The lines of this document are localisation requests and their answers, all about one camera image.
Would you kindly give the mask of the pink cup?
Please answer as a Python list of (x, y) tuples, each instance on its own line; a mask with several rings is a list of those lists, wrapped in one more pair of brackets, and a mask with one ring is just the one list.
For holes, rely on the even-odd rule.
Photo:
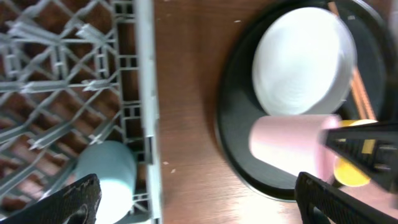
[(335, 114), (263, 116), (249, 134), (249, 150), (258, 160), (294, 176), (308, 172), (329, 182), (336, 154), (325, 146), (326, 131), (340, 126)]

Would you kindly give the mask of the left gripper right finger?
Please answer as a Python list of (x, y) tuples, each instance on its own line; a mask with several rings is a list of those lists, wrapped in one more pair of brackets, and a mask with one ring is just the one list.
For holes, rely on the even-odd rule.
[(315, 176), (301, 172), (295, 184), (295, 199), (303, 223), (397, 224), (397, 219), (334, 188)]

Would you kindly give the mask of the blue cup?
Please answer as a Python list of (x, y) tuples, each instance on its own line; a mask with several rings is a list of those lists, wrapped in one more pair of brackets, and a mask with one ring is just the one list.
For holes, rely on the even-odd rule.
[(102, 193), (96, 223), (120, 221), (132, 208), (136, 189), (137, 162), (131, 150), (117, 141), (87, 147), (78, 158), (75, 177), (88, 174), (97, 175)]

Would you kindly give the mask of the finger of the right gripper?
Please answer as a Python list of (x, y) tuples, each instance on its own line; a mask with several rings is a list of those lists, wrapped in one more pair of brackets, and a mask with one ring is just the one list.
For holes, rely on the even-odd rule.
[(352, 163), (384, 190), (397, 193), (396, 122), (327, 129), (325, 146)]

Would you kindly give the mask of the yellow bowl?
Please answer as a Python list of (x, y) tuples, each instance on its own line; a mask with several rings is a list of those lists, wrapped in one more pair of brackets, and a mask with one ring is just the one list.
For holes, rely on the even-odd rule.
[[(342, 120), (341, 127), (359, 126), (362, 124), (376, 123), (373, 119)], [(361, 187), (370, 183), (371, 179), (349, 161), (335, 157), (333, 174), (339, 183), (348, 187)]]

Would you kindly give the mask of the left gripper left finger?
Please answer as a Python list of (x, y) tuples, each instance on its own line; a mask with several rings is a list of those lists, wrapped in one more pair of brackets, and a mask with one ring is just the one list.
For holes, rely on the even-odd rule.
[(99, 178), (89, 174), (1, 224), (94, 224), (101, 196)]

